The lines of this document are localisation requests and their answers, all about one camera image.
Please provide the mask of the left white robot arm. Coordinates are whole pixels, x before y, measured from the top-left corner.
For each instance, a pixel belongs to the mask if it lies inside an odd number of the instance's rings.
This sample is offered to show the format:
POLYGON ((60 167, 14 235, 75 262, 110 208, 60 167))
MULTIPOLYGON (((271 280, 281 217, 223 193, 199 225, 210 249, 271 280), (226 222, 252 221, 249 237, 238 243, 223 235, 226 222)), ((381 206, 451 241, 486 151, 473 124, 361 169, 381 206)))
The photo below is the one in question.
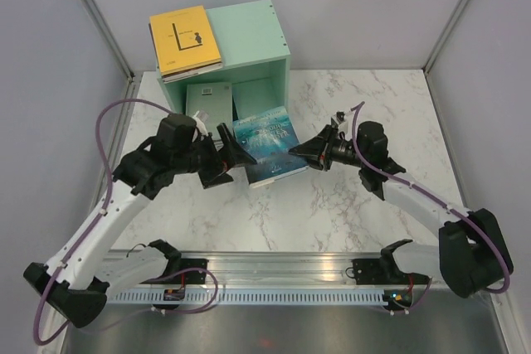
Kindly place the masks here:
POLYGON ((32 262, 25 269, 24 279, 41 299, 82 328, 123 290, 151 279, 175 282, 182 272, 180 253, 163 240, 116 264, 105 266, 103 260, 125 227, 175 176, 196 173, 203 188, 216 187, 232 182, 232 168, 256 164, 225 124, 217 132, 221 148, 199 118, 170 114, 154 136, 123 156, 101 205, 46 263, 32 262))

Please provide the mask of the black file folder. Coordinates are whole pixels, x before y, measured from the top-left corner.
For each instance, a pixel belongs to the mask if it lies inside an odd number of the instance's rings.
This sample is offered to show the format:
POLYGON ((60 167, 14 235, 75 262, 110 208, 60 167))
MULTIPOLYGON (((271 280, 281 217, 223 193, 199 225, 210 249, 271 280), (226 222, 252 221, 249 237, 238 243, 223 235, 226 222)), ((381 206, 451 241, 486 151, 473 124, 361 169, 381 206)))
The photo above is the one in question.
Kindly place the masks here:
POLYGON ((235 101, 234 101, 234 99, 231 99, 231 123, 233 124, 238 119, 239 118, 238 118, 238 114, 237 114, 235 101))

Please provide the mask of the blue ocean cover book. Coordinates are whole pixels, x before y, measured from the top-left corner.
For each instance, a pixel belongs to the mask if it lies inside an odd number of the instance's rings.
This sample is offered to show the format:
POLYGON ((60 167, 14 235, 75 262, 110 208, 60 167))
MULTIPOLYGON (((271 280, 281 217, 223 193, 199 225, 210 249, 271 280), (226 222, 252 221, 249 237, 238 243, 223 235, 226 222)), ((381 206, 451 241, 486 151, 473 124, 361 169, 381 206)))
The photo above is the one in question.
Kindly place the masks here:
POLYGON ((300 141, 285 106, 239 119, 233 129, 236 141, 256 160, 256 164, 245 166, 250 188, 271 184, 309 167, 303 158, 289 154, 300 141))

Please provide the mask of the yellow book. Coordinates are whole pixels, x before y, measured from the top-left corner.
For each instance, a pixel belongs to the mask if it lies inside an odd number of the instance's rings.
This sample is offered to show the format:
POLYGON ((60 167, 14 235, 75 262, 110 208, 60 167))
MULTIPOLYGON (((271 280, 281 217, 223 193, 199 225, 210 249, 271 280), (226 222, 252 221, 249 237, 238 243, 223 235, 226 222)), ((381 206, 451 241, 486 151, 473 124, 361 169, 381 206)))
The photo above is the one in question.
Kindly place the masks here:
POLYGON ((151 16, 149 28, 162 75, 222 62, 204 6, 151 16))

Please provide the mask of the grey green notebook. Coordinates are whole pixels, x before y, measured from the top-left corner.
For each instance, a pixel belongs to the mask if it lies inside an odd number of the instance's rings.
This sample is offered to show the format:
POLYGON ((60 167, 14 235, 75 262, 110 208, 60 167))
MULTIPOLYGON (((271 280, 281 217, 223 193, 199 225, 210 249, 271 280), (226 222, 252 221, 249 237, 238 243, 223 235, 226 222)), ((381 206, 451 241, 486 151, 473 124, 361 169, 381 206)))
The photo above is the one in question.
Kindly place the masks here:
POLYGON ((186 115, 197 111, 207 114, 205 125, 209 132, 216 133, 218 124, 232 128, 232 86, 228 82, 188 85, 186 92, 186 115))

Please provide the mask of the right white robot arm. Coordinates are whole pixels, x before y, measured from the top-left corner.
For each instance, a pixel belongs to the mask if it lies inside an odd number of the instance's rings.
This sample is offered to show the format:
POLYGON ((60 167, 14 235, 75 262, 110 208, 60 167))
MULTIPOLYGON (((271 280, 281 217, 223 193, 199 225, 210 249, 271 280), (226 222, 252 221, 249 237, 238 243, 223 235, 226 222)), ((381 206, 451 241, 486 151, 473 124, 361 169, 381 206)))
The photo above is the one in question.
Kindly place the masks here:
POLYGON ((387 144, 380 123, 361 123, 351 140, 332 123, 289 153, 320 171, 335 162, 357 167, 368 192, 405 211, 438 239, 435 246, 401 240, 383 248, 378 269, 386 281, 422 274, 443 280, 462 298, 480 290, 505 292, 514 264, 495 215, 440 199, 389 156, 387 144))

